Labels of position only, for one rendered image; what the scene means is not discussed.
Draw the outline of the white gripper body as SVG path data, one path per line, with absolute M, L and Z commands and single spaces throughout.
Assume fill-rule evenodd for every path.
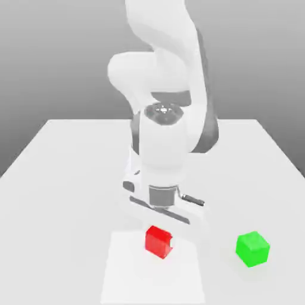
M 182 238 L 203 238 L 206 233 L 204 208 L 175 197 L 168 209 L 151 208 L 133 196 L 125 201 L 125 212 L 146 225 L 154 225 Z

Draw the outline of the small red cube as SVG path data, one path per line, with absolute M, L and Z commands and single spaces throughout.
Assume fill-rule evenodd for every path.
M 145 233 L 145 249 L 150 253 L 165 259 L 173 249 L 172 234 L 156 226 L 150 226 Z

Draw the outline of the small green cube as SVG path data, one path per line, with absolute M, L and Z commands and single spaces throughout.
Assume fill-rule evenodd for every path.
M 266 263 L 269 251 L 270 244 L 257 231 L 239 235 L 237 238 L 235 252 L 247 267 Z

